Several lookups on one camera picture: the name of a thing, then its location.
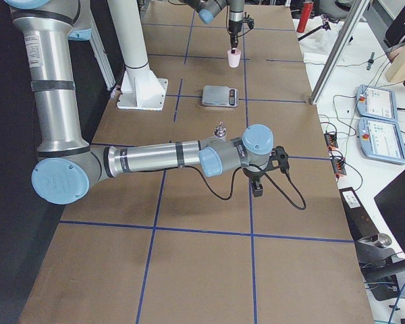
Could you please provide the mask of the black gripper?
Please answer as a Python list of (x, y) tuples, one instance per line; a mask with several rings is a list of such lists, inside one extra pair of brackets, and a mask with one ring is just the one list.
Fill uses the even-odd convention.
[(230, 35), (231, 53), (235, 53), (238, 47), (238, 34), (242, 30), (242, 20), (228, 20), (228, 32)]
[(263, 195), (261, 178), (264, 176), (265, 170), (258, 165), (249, 165), (248, 167), (244, 167), (242, 171), (252, 183), (252, 195), (254, 197), (261, 197)]

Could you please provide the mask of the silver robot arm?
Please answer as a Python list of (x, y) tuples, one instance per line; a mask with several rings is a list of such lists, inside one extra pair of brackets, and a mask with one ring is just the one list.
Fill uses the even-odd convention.
[[(250, 179), (252, 193), (261, 196), (261, 177), (277, 169), (272, 131), (264, 125), (248, 126), (243, 135), (224, 140), (222, 124), (206, 140), (115, 148), (90, 146), (82, 137), (76, 87), (68, 40), (73, 32), (90, 38), (90, 1), (4, 1), (11, 10), (13, 24), (24, 35), (31, 89), (34, 93), (42, 142), (37, 148), (40, 161), (32, 171), (32, 186), (50, 203), (66, 205), (86, 195), (95, 184), (122, 173), (156, 172), (188, 167), (199, 172), (209, 190), (221, 200), (229, 200), (236, 172), (242, 169)], [(194, 9), (208, 24), (229, 7), (227, 31), (231, 54), (237, 49), (244, 22), (245, 1), (180, 1)], [(166, 79), (150, 69), (137, 1), (107, 1), (115, 33), (124, 59), (125, 109), (161, 110), (166, 95)], [(234, 170), (229, 196), (214, 193), (207, 177)]]
[(236, 53), (239, 32), (244, 22), (243, 0), (183, 0), (180, 3), (194, 9), (205, 24), (209, 24), (225, 7), (229, 7), (227, 31), (230, 37), (231, 51)]

